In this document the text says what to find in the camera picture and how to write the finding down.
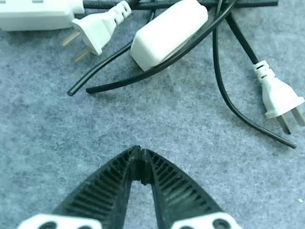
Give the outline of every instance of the metal prong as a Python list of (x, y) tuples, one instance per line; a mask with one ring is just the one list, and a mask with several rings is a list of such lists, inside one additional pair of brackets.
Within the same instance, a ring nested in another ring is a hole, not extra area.
[(303, 116), (302, 112), (300, 111), (300, 109), (298, 107), (296, 107), (295, 109), (292, 109), (291, 112), (294, 115), (297, 123), (300, 126), (305, 126), (305, 119), (304, 119), (304, 116)]
[(286, 134), (290, 135), (292, 131), (291, 131), (291, 128), (290, 128), (290, 126), (288, 124), (288, 121), (287, 121), (286, 117), (284, 115), (278, 116), (277, 117), (277, 121), (281, 125), (283, 131)]
[(77, 38), (81, 34), (81, 31), (76, 31), (73, 34), (71, 34), (69, 37), (67, 37), (65, 40), (62, 41), (61, 45), (63, 47), (70, 44), (75, 38)]
[(80, 59), (82, 59), (84, 56), (88, 55), (91, 52), (91, 47), (88, 47), (87, 49), (81, 51), (79, 54), (75, 55), (72, 60), (74, 62), (79, 61)]

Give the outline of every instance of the gray felt surface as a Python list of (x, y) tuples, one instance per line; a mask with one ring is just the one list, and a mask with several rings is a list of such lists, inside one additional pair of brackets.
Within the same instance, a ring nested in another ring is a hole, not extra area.
[[(234, 10), (261, 58), (299, 95), (305, 95), (304, 11), (303, 0)], [(51, 212), (99, 166), (141, 145), (184, 170), (243, 228), (304, 229), (305, 129), (289, 116), (294, 132), (287, 136), (276, 120), (266, 120), (252, 64), (226, 23), (220, 55), (229, 95), (252, 120), (298, 143), (296, 150), (249, 128), (226, 107), (214, 77), (211, 35), (140, 83), (66, 94), (90, 67), (132, 39), (148, 16), (134, 11), (101, 57), (79, 63), (71, 57), (84, 48), (81, 40), (59, 45), (72, 30), (0, 32), (0, 228)], [(87, 86), (140, 71), (126, 53)], [(156, 228), (150, 187), (133, 184), (124, 228)]]

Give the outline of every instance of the white cord switch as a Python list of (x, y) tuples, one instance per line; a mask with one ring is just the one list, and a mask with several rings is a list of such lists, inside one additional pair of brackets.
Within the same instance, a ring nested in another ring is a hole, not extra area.
[(181, 0), (139, 29), (131, 56), (144, 70), (174, 55), (208, 20), (208, 11), (197, 0)]
[(69, 28), (74, 14), (84, 13), (82, 0), (0, 0), (0, 28), (4, 31)]

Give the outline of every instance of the power cord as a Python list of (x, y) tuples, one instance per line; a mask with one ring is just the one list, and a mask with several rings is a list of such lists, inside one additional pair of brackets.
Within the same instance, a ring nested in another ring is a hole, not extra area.
[[(217, 18), (218, 15), (220, 14), (221, 11), (221, 5), (218, 5), (217, 10), (215, 12), (215, 17)], [(236, 21), (234, 20), (234, 17), (232, 15), (232, 13), (228, 14), (227, 17), (227, 21), (230, 25), (230, 28), (232, 29), (232, 31), (234, 32), (234, 34), (236, 35), (237, 39), (239, 40), (239, 42), (242, 44), (243, 48), (245, 49), (245, 51), (247, 52), (247, 54), (249, 55), (250, 59), (252, 60), (253, 63), (255, 62), (259, 62), (258, 56), (255, 54), (253, 48), (251, 47), (251, 45), (249, 44), (249, 42), (246, 40), (246, 38), (244, 37), (244, 35), (242, 34), (241, 30), (239, 29), (239, 27), (237, 26)], [(232, 103), (232, 101), (230, 100), (225, 87), (224, 87), (224, 83), (223, 83), (223, 79), (222, 79), (222, 74), (221, 74), (221, 70), (220, 70), (220, 63), (219, 63), (219, 52), (218, 52), (218, 27), (215, 28), (215, 30), (213, 31), (213, 60), (214, 60), (214, 69), (215, 69), (215, 76), (216, 76), (216, 80), (217, 80), (217, 84), (220, 90), (220, 93), (225, 101), (225, 103), (228, 105), (228, 107), (232, 110), (232, 112), (239, 117), (243, 122), (245, 122), (247, 125), (249, 125), (250, 127), (258, 130), (259, 132), (265, 134), (266, 136), (286, 145), (289, 146), (293, 149), (295, 149), (297, 147), (296, 144), (288, 141), (287, 139), (284, 139), (274, 133), (272, 133), (271, 131), (261, 127), (260, 125), (256, 124), (255, 122), (251, 121), (249, 118), (247, 118), (245, 115), (243, 115)]]
[[(156, 10), (152, 10), (151, 16), (149, 20), (150, 22), (155, 17)], [(93, 77), (100, 69), (105, 67), (107, 64), (115, 60), (117, 57), (121, 56), (123, 53), (128, 51), (132, 45), (132, 41), (129, 42), (127, 45), (119, 49), (117, 52), (106, 58), (104, 61), (98, 63), (96, 66), (94, 66), (92, 69), (90, 69), (69, 91), (68, 95), (72, 96), (74, 95), (91, 77)]]
[(212, 23), (210, 23), (207, 28), (204, 30), (199, 30), (193, 38), (188, 41), (175, 55), (173, 55), (168, 60), (164, 61), (163, 63), (157, 65), (156, 67), (153, 67), (143, 73), (138, 74), (137, 76), (127, 78), (125, 80), (117, 81), (110, 84), (105, 84), (102, 86), (97, 87), (91, 87), (87, 88), (86, 91), (90, 94), (98, 93), (98, 92), (104, 92), (112, 89), (116, 89), (119, 87), (127, 86), (132, 83), (136, 83), (138, 81), (144, 80), (150, 76), (153, 76), (154, 74), (162, 71), (163, 69), (167, 68), (168, 66), (175, 63), (177, 60), (185, 56), (190, 50), (192, 50), (198, 43), (200, 43), (207, 35), (209, 35), (224, 19), (225, 17), (230, 13), (230, 11), (233, 9), (235, 3), (237, 0), (232, 0), (230, 4), (225, 8), (223, 13)]
[[(163, 0), (160, 2), (145, 2), (142, 1), (138, 5), (132, 5), (133, 10), (152, 10), (152, 9), (164, 9), (169, 8), (179, 0)], [(198, 2), (204, 5), (206, 8), (215, 7), (218, 0), (198, 0)], [(103, 1), (103, 0), (84, 0), (84, 8), (89, 9), (110, 9), (115, 6), (117, 1)], [(238, 0), (235, 7), (264, 7), (264, 6), (277, 6), (278, 0)]]

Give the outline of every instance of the white power strip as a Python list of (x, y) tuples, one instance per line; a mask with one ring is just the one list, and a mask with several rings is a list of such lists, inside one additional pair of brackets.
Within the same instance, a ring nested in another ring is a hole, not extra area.
[(82, 0), (0, 0), (0, 28), (5, 31), (69, 28), (74, 14), (85, 13)]

